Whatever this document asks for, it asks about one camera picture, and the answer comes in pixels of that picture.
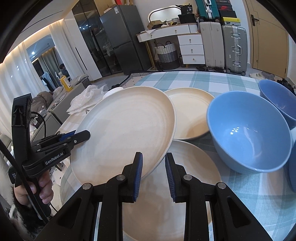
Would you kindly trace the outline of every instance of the bottle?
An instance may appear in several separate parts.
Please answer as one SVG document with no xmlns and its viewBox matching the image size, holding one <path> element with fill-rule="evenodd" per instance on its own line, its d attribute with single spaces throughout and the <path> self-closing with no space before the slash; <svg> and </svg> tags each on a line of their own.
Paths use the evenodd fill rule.
<svg viewBox="0 0 296 241">
<path fill-rule="evenodd" d="M 70 92 L 73 89 L 73 87 L 70 84 L 70 82 L 68 81 L 67 77 L 64 76 L 62 74 L 62 72 L 59 73 L 59 76 L 61 77 L 60 82 L 61 82 L 62 86 L 64 86 L 64 88 L 66 89 L 67 92 Z"/>
</svg>

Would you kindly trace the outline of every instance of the brown blanket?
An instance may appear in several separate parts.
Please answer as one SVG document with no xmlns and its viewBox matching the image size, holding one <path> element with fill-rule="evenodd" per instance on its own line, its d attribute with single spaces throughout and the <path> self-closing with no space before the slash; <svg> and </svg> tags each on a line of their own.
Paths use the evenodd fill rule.
<svg viewBox="0 0 296 241">
<path fill-rule="evenodd" d="M 33 98 L 31 111 L 39 112 L 42 110 L 42 106 L 47 109 L 52 101 L 53 97 L 51 93 L 47 91 L 40 92 L 35 98 Z"/>
</svg>

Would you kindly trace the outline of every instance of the ceiling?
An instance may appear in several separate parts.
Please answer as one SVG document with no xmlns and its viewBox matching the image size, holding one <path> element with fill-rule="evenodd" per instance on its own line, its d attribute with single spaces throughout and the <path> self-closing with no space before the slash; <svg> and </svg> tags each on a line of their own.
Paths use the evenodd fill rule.
<svg viewBox="0 0 296 241">
<path fill-rule="evenodd" d="M 78 0 L 53 0 L 44 9 L 42 9 L 24 28 L 10 48 L 10 51 L 38 30 L 60 19 L 63 19 L 77 2 Z"/>
<path fill-rule="evenodd" d="M 29 48 L 27 48 L 27 52 L 29 54 L 31 62 L 37 59 L 41 54 L 45 53 L 47 50 L 53 48 L 54 41 L 50 35 L 43 37 L 38 40 L 36 43 L 32 44 Z"/>
</svg>

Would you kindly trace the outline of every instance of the human hand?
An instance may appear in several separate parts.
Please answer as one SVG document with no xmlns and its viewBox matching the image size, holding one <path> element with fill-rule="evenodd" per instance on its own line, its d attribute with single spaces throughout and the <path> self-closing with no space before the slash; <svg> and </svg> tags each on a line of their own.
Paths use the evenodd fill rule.
<svg viewBox="0 0 296 241">
<path fill-rule="evenodd" d="M 36 193 L 36 187 L 32 182 L 28 182 L 33 194 Z M 39 194 L 44 204 L 50 203 L 53 199 L 54 192 L 52 190 L 52 181 L 50 180 L 49 170 L 42 174 L 38 180 L 41 192 Z M 28 193 L 24 185 L 14 188 L 15 197 L 21 205 L 28 205 L 30 203 L 28 199 Z"/>
</svg>

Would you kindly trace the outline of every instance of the laundry basket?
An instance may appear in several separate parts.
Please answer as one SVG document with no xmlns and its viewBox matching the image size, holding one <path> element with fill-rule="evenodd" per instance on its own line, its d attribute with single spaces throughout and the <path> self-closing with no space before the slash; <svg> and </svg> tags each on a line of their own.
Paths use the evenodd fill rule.
<svg viewBox="0 0 296 241">
<path fill-rule="evenodd" d="M 165 45 L 156 46 L 155 51 L 161 62 L 163 70 L 176 69 L 180 66 L 177 50 L 174 43 L 167 41 Z"/>
</svg>

